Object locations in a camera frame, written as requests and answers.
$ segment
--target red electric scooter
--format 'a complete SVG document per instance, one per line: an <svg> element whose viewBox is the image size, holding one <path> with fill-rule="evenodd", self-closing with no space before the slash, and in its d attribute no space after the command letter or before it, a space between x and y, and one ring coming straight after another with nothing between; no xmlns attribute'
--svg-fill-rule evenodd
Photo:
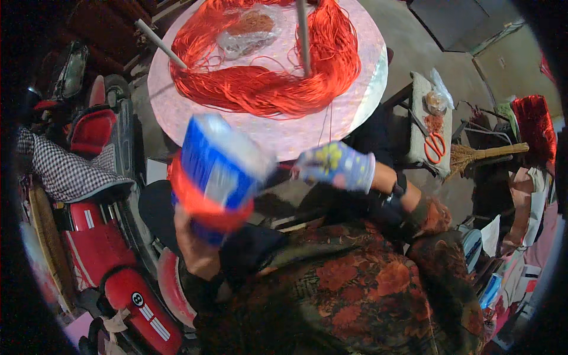
<svg viewBox="0 0 568 355"><path fill-rule="evenodd" d="M115 171L137 182L128 197L100 191L55 214L78 293L100 293L91 308L106 319L130 312L124 319L127 329L116 337L119 346L139 354L173 355L182 348L183 330L191 332L195 311L181 290L179 259L150 234L137 211L144 164L137 164L134 152L143 147L135 147L138 121L128 83L117 75L98 76L83 98L88 54L86 46L72 42L57 60L49 93L28 89L32 109L25 115L36 133L86 159L113 145ZM100 331L106 331L102 318L95 318L89 337L80 340L81 353L97 354Z"/></svg>

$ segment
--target broom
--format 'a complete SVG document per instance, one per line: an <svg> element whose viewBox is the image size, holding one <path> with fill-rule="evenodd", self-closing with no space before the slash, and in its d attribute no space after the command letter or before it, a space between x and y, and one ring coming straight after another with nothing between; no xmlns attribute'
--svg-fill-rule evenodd
<svg viewBox="0 0 568 355"><path fill-rule="evenodd" d="M458 172L463 174L467 166L475 160L522 153L528 150L529 145L527 143L518 143L479 151L470 147L464 147L463 145L452 144L452 151L450 153L450 174L446 177L446 180Z"/></svg>

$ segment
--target spool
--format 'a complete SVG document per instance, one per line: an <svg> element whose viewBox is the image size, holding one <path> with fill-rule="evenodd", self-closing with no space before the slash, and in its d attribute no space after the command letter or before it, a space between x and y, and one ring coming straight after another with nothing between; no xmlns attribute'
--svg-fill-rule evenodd
<svg viewBox="0 0 568 355"><path fill-rule="evenodd" d="M276 157L218 114L194 115L171 164L173 202L192 216L192 231L222 244L254 209L253 197L276 168Z"/></svg>

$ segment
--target gloved hand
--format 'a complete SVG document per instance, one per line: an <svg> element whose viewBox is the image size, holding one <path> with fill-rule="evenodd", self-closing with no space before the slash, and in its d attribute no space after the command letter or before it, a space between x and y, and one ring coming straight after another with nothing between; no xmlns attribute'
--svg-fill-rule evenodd
<svg viewBox="0 0 568 355"><path fill-rule="evenodd" d="M340 141L305 151L292 168L293 179L329 183L339 189L368 194L375 173L375 155L361 154Z"/></svg>

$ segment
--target pink round table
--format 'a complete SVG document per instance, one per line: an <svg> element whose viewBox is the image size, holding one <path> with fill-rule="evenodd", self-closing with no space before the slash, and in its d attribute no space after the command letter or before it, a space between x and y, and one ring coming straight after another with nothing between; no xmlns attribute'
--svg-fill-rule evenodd
<svg viewBox="0 0 568 355"><path fill-rule="evenodd" d="M166 45L172 45L179 29L203 2L204 0L197 1L173 23L163 38ZM339 0L338 3L348 13L357 31L362 67L360 75L349 90L335 98L327 108L297 120L279 122L252 114L222 112L201 106L177 92L169 71L169 57L158 49L148 74L148 92L160 127L181 146L187 123L193 114L217 112L232 127L245 132L259 145L273 151L280 161L295 159L301 152L329 142L330 125L332 140L340 140L348 135L369 118L379 105L387 84L387 51L377 25L357 0ZM308 13L312 10L313 7L308 7ZM292 72L294 65L289 62L286 55L295 44L298 17L294 6L283 7L282 11L285 22L290 23L290 26L283 28L282 34L272 45L249 56L225 61L219 69L250 65L255 57L268 56L280 62L288 72ZM293 51L290 51L290 60L298 64ZM279 64L265 58L255 59L254 64L262 65L269 70L282 70ZM299 69L294 71L294 74L302 76L303 71Z"/></svg>

